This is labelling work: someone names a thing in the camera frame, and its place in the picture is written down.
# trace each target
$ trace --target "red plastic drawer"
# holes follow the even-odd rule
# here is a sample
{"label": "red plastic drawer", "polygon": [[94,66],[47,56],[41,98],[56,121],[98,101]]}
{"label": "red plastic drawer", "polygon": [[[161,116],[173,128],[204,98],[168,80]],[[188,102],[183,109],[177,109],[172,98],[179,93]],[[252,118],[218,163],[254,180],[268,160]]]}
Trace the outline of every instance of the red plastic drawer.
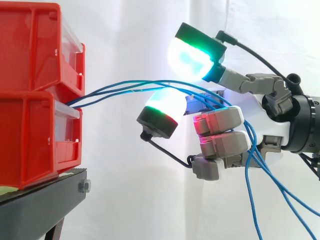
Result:
{"label": "red plastic drawer", "polygon": [[0,91],[85,93],[85,46],[56,3],[0,1]]}
{"label": "red plastic drawer", "polygon": [[82,112],[49,92],[0,92],[0,135],[0,186],[24,189],[81,163]]}

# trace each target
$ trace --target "gray plastic joint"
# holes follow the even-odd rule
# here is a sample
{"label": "gray plastic joint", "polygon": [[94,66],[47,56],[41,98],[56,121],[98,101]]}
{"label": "gray plastic joint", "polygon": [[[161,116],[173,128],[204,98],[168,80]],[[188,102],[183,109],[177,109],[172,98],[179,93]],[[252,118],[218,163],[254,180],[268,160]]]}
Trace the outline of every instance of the gray plastic joint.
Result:
{"label": "gray plastic joint", "polygon": [[233,71],[229,68],[225,68],[225,71],[218,82],[219,85],[226,87],[237,93],[243,93],[241,90],[241,85],[243,82],[248,82],[250,79],[240,73]]}
{"label": "gray plastic joint", "polygon": [[218,164],[213,159],[205,159],[202,155],[194,157],[192,162],[192,171],[198,179],[207,181],[219,180]]}
{"label": "gray plastic joint", "polygon": [[248,151],[251,147],[249,136],[244,131],[230,131],[218,135],[200,137],[204,158],[226,158]]}
{"label": "gray plastic joint", "polygon": [[244,116],[238,106],[229,106],[193,117],[195,131],[199,136],[220,134],[244,123]]}

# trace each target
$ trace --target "white backdrop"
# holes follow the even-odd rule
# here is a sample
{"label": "white backdrop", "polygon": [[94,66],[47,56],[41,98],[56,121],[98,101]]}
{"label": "white backdrop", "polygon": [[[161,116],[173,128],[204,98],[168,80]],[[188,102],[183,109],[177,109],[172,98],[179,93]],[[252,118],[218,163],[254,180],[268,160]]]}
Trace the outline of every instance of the white backdrop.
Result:
{"label": "white backdrop", "polygon": [[[87,93],[124,80],[178,79],[167,64],[167,49],[181,22],[187,22],[210,36],[226,30],[284,75],[299,74],[305,93],[319,95],[318,0],[57,2],[86,45]],[[270,73],[232,46],[224,65],[242,74]],[[140,140],[142,128],[136,118],[150,95],[122,95],[83,109],[81,167],[88,168],[92,188],[65,218],[61,239],[258,239],[244,168],[228,169],[223,180],[204,182]],[[157,142],[183,159],[200,152],[190,116],[170,140]],[[320,211],[319,182],[296,155],[286,153],[271,170]],[[264,239],[310,239],[263,171],[249,170],[249,176]],[[320,238],[320,218],[294,206]]]}

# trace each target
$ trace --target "blue wire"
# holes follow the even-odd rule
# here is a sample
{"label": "blue wire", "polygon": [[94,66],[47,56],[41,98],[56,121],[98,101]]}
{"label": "blue wire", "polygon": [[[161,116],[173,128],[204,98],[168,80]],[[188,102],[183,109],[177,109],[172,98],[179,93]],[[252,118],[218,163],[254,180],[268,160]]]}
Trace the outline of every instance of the blue wire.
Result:
{"label": "blue wire", "polygon": [[[247,129],[246,124],[244,126],[246,127],[246,131],[248,132],[248,135],[249,135],[250,134],[249,129]],[[261,234],[260,229],[259,229],[255,203],[254,203],[254,199],[253,199],[253,196],[252,196],[252,190],[251,190],[251,186],[250,186],[250,182],[249,182],[249,165],[250,165],[250,160],[251,160],[251,158],[252,158],[252,156],[253,156],[253,154],[255,152],[255,146],[257,146],[257,137],[254,137],[253,139],[251,138],[251,142],[252,142],[252,150],[249,151],[249,156],[248,156],[248,158],[246,160],[246,163],[245,163],[244,177],[245,177],[246,187],[248,189],[248,194],[249,194],[249,198],[250,198],[251,211],[252,211],[255,230],[256,230],[256,233],[258,234],[259,239],[262,240],[263,238],[262,238],[262,234]]]}
{"label": "blue wire", "polygon": [[[122,85],[122,84],[128,84],[128,83],[140,83],[140,84],[136,84],[136,85],[131,85],[131,86],[127,86],[127,87],[123,87],[123,88],[118,88],[118,89],[113,89],[113,90],[110,90],[110,91],[104,91],[104,92],[100,92],[104,89],[108,89],[108,88],[111,88],[111,87],[115,87],[115,86],[118,86],[118,85]],[[189,95],[195,95],[194,98],[199,100],[201,103],[205,104],[207,107],[211,108],[211,109],[215,109],[213,106],[209,105],[208,103],[206,103],[205,101],[201,100],[200,98],[203,98],[207,101],[210,101],[216,105],[218,105],[219,107],[225,107],[223,104],[209,98],[209,97],[206,97],[206,96],[203,96],[203,95],[200,95],[199,93],[196,93],[196,92],[193,92],[193,91],[190,91],[190,90],[186,90],[186,89],[183,89],[183,88],[177,88],[177,87],[173,87],[173,86],[169,86],[169,85],[166,85],[166,84],[161,84],[161,83],[175,83],[175,84],[183,84],[183,85],[186,85],[186,86],[190,86],[190,87],[193,87],[193,88],[196,88],[196,89],[199,89],[199,90],[202,90],[206,93],[209,93],[209,94],[212,94],[214,95],[216,98],[220,99],[221,101],[223,101],[224,103],[226,103],[227,105],[231,106],[231,103],[229,103],[227,100],[225,100],[223,97],[205,89],[205,88],[202,88],[202,87],[199,87],[199,86],[196,86],[196,85],[193,85],[193,84],[190,84],[190,83],[187,83],[187,82],[181,82],[181,81],[175,81],[175,80],[156,80],[156,81],[142,81],[142,80],[130,80],[130,81],[123,81],[123,82],[118,82],[118,83],[115,83],[115,84],[112,84],[112,85],[109,85],[109,86],[106,86],[106,87],[103,87],[103,88],[100,88],[84,97],[82,97],[82,99],[84,98],[88,98],[88,97],[93,97],[93,96],[97,96],[97,95],[102,95],[102,94],[107,94],[107,93],[112,93],[112,92],[117,92],[117,91],[120,91],[120,90],[125,90],[125,89],[130,89],[130,88],[134,88],[134,87],[139,87],[139,86],[144,86],[144,85],[148,85],[148,84],[158,84],[160,83],[159,85],[161,86],[164,86],[164,87],[171,87],[171,88],[175,88],[175,89],[178,89],[179,91],[181,92],[184,92],[186,94],[189,94]],[[106,97],[103,97],[101,99],[98,99],[97,101],[94,101],[94,102],[90,102],[90,103],[87,103],[87,104],[84,104],[84,105],[80,105],[80,106],[76,106],[74,108],[81,108],[81,107],[85,107],[85,106],[88,106],[88,105],[91,105],[91,104],[94,104],[94,103],[97,103],[99,101],[102,101],[106,98],[110,98],[110,97],[113,97],[113,96],[116,96],[116,95],[120,95],[120,94],[125,94],[125,93],[132,93],[132,92],[146,92],[146,91],[154,91],[155,89],[161,89],[161,87],[159,88],[147,88],[147,89],[139,89],[139,90],[130,90],[130,91],[123,91],[123,92],[118,92],[118,93],[115,93],[115,94],[110,94]],[[244,123],[245,125],[245,128],[248,132],[248,135],[250,137],[250,140],[252,142],[252,150],[249,151],[249,157],[248,157],[248,160],[246,162],[246,165],[245,165],[245,178],[246,178],[246,183],[247,183],[247,188],[248,188],[248,193],[249,193],[249,197],[250,197],[250,203],[251,203],[251,209],[252,209],[252,215],[253,215],[253,221],[254,221],[254,225],[255,225],[255,228],[256,228],[256,231],[257,231],[257,234],[259,236],[259,239],[262,239],[262,236],[261,236],[261,232],[260,232],[260,229],[259,229],[259,226],[258,226],[258,221],[257,221],[257,217],[256,217],[256,211],[255,211],[255,206],[254,206],[254,201],[253,201],[253,197],[252,197],[252,191],[251,191],[251,186],[250,186],[250,182],[249,182],[249,175],[248,175],[248,168],[249,168],[249,165],[250,165],[250,160],[251,158],[253,157],[253,159],[257,162],[257,164],[271,177],[271,179],[275,182],[275,184],[279,187],[284,199],[286,200],[286,202],[288,203],[288,205],[290,206],[290,208],[292,209],[292,211],[294,212],[294,214],[297,216],[297,218],[300,220],[300,222],[303,224],[303,226],[306,228],[306,230],[309,232],[309,234],[311,235],[311,237],[313,239],[316,239],[315,236],[313,235],[312,231],[309,229],[309,227],[307,226],[307,224],[304,222],[304,220],[301,218],[301,216],[298,214],[298,212],[296,211],[296,209],[293,207],[293,205],[291,204],[290,200],[288,199],[287,195],[285,194],[285,192],[287,194],[289,194],[292,198],[294,198],[298,203],[300,203],[303,207],[305,207],[306,209],[308,209],[309,211],[311,211],[312,213],[314,213],[315,215],[319,216],[320,217],[320,214],[318,212],[316,212],[315,210],[313,210],[312,208],[310,208],[309,206],[307,206],[304,202],[302,202],[299,198],[297,198],[295,195],[293,195],[291,192],[289,192],[274,176],[273,174],[270,172],[268,166],[266,165],[266,163],[264,162],[261,154],[259,153],[258,149],[257,149],[257,136],[256,136],[256,133],[253,129],[253,127],[247,122],[245,121]],[[251,129],[252,131],[252,134],[253,134],[253,138],[251,136],[251,133],[249,131],[249,128]],[[254,156],[254,152],[256,152],[256,154],[258,155],[258,157],[260,158],[259,161],[256,156]]]}
{"label": "blue wire", "polygon": [[[135,85],[131,85],[131,86],[126,86],[126,87],[122,87],[122,88],[117,88],[117,89],[113,89],[113,90],[109,90],[109,91],[102,91],[104,89],[108,89],[108,88],[111,88],[111,87],[115,87],[115,86],[118,86],[118,85],[123,85],[123,84],[128,84],[128,83],[139,83],[139,84],[135,84]],[[209,94],[214,94],[216,98],[218,98],[219,100],[225,102],[226,104],[228,104],[229,106],[231,106],[231,103],[229,103],[227,100],[225,100],[223,97],[203,88],[203,87],[200,87],[200,86],[197,86],[197,85],[194,85],[194,84],[191,84],[191,83],[187,83],[187,82],[183,82],[183,81],[175,81],[175,80],[155,80],[155,81],[150,81],[150,80],[128,80],[128,81],[122,81],[122,82],[118,82],[118,83],[115,83],[115,84],[112,84],[112,85],[109,85],[109,86],[105,86],[105,87],[102,87],[96,91],[93,91],[92,93],[89,93],[88,95],[85,95],[85,96],[82,96],[82,97],[79,97],[73,101],[70,101],[68,102],[66,105],[70,106],[70,105],[73,105],[83,99],[86,99],[86,98],[89,98],[89,97],[94,97],[94,96],[98,96],[98,95],[103,95],[103,94],[109,94],[109,93],[114,93],[114,92],[118,92],[118,91],[122,91],[122,90],[127,90],[127,89],[131,89],[131,88],[137,88],[137,87],[141,87],[141,86],[144,86],[144,85],[149,85],[149,84],[158,84],[158,85],[161,85],[161,86],[164,86],[164,87],[172,87],[172,86],[169,86],[167,84],[163,84],[163,83],[174,83],[174,84],[182,84],[182,85],[186,85],[186,86],[189,86],[189,87],[193,87],[193,88],[196,88],[196,89],[199,89],[201,91],[204,91],[206,93],[209,93]]]}
{"label": "blue wire", "polygon": [[[251,132],[252,132],[252,134],[253,134],[253,142],[255,143],[255,144],[252,145],[252,150],[250,151],[250,154],[253,153],[253,151],[256,151],[258,157],[260,158],[259,160],[260,160],[261,162],[260,162],[255,156],[253,156],[253,157],[254,157],[254,160],[261,166],[261,168],[264,167],[264,169],[263,169],[263,168],[262,168],[262,169],[263,169],[265,172],[269,172],[269,173],[271,174],[271,172],[270,172],[267,164],[265,163],[265,161],[263,160],[261,154],[259,153],[259,151],[258,151],[258,149],[257,149],[257,135],[256,135],[256,132],[255,132],[254,128],[253,128],[253,127],[250,125],[250,123],[248,123],[247,121],[245,121],[244,126],[245,126],[245,129],[247,130],[247,132],[248,132],[248,134],[249,134],[250,140],[252,140],[252,136],[251,136],[251,134],[250,134],[250,130],[251,130]],[[252,156],[252,155],[250,156],[250,154],[249,154],[249,157],[248,157],[248,159],[247,159],[247,161],[246,161],[245,169],[248,169],[248,167],[249,167],[250,160],[251,160],[251,156]],[[305,229],[307,230],[307,232],[310,234],[310,236],[312,237],[312,239],[313,239],[313,240],[316,240],[316,237],[315,237],[315,235],[313,234],[313,232],[311,231],[311,229],[309,228],[309,226],[306,224],[306,222],[303,220],[303,218],[299,215],[299,213],[297,212],[297,210],[295,209],[295,207],[292,205],[292,203],[290,202],[289,198],[287,197],[285,191],[281,188],[281,186],[280,186],[279,184],[277,184],[277,182],[275,182],[275,183],[276,183],[276,185],[279,187],[279,189],[280,189],[280,191],[281,191],[281,193],[282,193],[282,195],[283,195],[286,203],[289,205],[289,207],[291,208],[291,210],[293,211],[293,213],[296,215],[296,217],[299,219],[299,221],[301,222],[301,224],[304,226],[304,228],[305,228]]]}

